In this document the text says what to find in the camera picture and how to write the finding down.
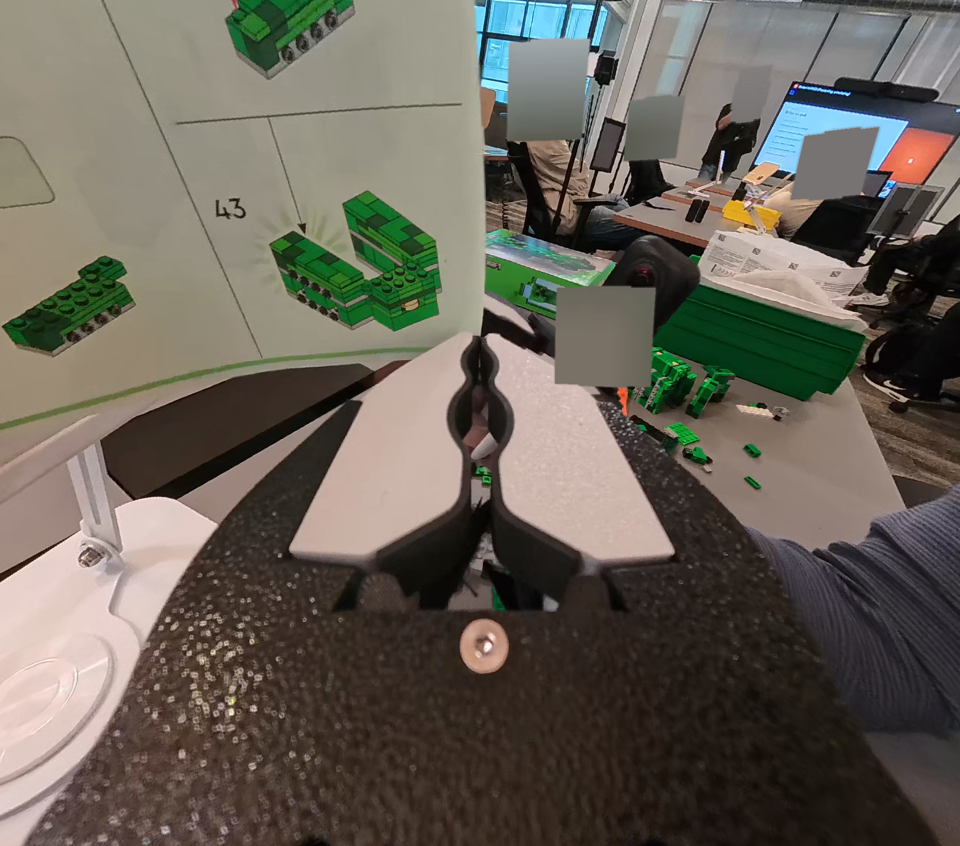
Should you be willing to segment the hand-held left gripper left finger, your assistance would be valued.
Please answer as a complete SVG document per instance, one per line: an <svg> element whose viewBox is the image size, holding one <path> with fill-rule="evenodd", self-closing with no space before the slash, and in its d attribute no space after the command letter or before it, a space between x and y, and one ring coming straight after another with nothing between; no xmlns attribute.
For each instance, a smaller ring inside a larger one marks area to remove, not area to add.
<svg viewBox="0 0 960 846"><path fill-rule="evenodd" d="M480 337L459 334L377 384L354 411L290 545L364 571L452 571L471 543Z"/></svg>

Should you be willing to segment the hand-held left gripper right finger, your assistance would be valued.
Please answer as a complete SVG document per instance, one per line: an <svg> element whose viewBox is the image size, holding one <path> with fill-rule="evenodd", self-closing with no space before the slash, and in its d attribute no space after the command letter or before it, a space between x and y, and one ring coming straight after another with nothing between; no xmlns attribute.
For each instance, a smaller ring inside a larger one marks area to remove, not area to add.
<svg viewBox="0 0 960 846"><path fill-rule="evenodd" d="M503 336L483 338L490 526L515 576L598 576L663 563L674 546L584 388Z"/></svg>

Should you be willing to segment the green brick instruction booklet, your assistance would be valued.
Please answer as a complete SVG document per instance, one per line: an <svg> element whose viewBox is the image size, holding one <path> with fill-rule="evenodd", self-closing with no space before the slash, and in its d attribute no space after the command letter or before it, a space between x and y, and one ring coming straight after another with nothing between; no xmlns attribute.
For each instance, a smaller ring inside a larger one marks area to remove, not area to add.
<svg viewBox="0 0 960 846"><path fill-rule="evenodd" d="M478 330L473 0L2 0L2 430Z"/></svg>

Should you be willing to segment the person's right forearm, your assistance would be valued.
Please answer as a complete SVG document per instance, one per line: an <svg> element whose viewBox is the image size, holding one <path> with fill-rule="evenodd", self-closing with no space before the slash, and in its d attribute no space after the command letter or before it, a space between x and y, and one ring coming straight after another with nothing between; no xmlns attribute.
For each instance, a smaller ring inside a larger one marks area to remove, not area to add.
<svg viewBox="0 0 960 846"><path fill-rule="evenodd" d="M959 487L809 551L746 528L868 732L957 733Z"/></svg>

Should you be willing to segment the grey meeting table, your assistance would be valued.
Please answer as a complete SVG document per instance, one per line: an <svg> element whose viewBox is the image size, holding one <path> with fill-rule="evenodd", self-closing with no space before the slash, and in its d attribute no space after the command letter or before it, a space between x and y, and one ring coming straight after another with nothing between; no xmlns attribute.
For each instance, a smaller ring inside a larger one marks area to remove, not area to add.
<svg viewBox="0 0 960 846"><path fill-rule="evenodd" d="M687 220L694 199L705 198L708 208L702 220ZM723 215L727 191L684 187L663 196L632 205L616 216L619 225L642 230L666 240L682 242L703 251L716 232L731 233L746 226Z"/></svg>

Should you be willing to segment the white printed paper bag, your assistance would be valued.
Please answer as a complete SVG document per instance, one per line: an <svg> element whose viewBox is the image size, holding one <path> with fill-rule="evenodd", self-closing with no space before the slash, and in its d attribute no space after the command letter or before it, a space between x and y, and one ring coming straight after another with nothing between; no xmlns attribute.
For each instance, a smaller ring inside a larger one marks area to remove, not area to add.
<svg viewBox="0 0 960 846"><path fill-rule="evenodd" d="M792 244L749 232L717 231L699 259L702 277L734 277L752 271L786 270L797 267Z"/></svg>

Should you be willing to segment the yellow box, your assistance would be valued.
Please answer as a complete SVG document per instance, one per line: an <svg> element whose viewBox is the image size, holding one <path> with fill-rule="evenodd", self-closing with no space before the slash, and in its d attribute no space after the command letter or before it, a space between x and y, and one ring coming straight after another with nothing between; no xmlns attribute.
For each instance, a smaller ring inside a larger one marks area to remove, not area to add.
<svg viewBox="0 0 960 846"><path fill-rule="evenodd" d="M760 236L772 236L782 213L752 200L731 199L722 208L722 215L737 222L748 232Z"/></svg>

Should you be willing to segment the green brick model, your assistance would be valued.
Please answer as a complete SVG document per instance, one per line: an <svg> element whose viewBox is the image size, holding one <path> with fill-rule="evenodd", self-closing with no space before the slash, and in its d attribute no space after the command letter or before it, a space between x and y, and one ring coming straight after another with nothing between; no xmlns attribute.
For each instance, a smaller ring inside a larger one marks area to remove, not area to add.
<svg viewBox="0 0 960 846"><path fill-rule="evenodd" d="M686 415L695 419L701 416L708 405L724 400L736 377L731 370L712 364L705 364L703 370L702 383L694 391L685 410Z"/></svg>
<svg viewBox="0 0 960 846"><path fill-rule="evenodd" d="M629 399L656 415L681 406L697 374L681 358L661 347L652 348L652 373L646 385L630 388Z"/></svg>

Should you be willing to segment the green storage bin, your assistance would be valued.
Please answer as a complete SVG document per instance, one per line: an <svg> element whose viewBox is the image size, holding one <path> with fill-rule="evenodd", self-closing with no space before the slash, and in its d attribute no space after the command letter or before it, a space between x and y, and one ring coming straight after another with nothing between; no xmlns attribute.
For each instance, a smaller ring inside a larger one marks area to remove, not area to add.
<svg viewBox="0 0 960 846"><path fill-rule="evenodd" d="M833 394L857 365L856 316L733 278L704 278L654 345L796 400Z"/></svg>

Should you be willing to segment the phone on white holder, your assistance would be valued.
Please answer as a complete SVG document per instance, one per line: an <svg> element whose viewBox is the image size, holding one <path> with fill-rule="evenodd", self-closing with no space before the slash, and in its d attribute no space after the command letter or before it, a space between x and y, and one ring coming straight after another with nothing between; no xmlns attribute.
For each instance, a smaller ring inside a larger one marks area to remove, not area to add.
<svg viewBox="0 0 960 846"><path fill-rule="evenodd" d="M743 202L762 199L766 195L765 184L772 177L776 179L778 171L778 165L772 162L763 162L756 165L741 179L734 198Z"/></svg>

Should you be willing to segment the green toy set box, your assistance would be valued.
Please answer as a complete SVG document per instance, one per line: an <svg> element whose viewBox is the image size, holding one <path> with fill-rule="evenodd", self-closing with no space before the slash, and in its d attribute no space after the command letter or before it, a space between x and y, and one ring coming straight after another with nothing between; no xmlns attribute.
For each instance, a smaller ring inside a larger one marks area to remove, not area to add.
<svg viewBox="0 0 960 846"><path fill-rule="evenodd" d="M602 285L614 264L505 229L486 234L486 293L551 320L562 288Z"/></svg>

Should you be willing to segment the tablet on stand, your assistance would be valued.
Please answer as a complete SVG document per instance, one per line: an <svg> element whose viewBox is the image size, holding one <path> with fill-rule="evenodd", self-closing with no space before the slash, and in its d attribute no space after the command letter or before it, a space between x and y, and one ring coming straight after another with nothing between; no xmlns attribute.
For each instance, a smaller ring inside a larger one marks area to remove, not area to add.
<svg viewBox="0 0 960 846"><path fill-rule="evenodd" d="M605 117L594 146L589 170L594 172L613 172L618 160L620 144L626 133L626 123Z"/></svg>
<svg viewBox="0 0 960 846"><path fill-rule="evenodd" d="M911 237L933 211L944 188L894 183L867 228L870 236Z"/></svg>

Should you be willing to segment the white paper sheets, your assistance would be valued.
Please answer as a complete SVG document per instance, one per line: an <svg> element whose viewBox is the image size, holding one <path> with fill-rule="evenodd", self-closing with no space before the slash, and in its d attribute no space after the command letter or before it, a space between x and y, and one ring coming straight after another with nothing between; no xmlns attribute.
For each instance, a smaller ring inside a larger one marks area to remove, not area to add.
<svg viewBox="0 0 960 846"><path fill-rule="evenodd" d="M823 324L848 332L864 334L867 325L848 305L867 275L862 266L796 266L771 271L767 287L777 294L777 302Z"/></svg>

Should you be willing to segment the white book stand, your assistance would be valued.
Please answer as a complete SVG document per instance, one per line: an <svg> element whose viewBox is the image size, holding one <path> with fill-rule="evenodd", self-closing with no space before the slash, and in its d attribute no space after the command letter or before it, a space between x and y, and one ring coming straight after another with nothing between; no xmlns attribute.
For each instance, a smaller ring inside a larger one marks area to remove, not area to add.
<svg viewBox="0 0 960 846"><path fill-rule="evenodd" d="M215 524L168 498L116 504L102 440L135 408L93 413L2 462L2 506L69 476L77 524L2 579L2 844L22 844L90 755L149 633Z"/></svg>

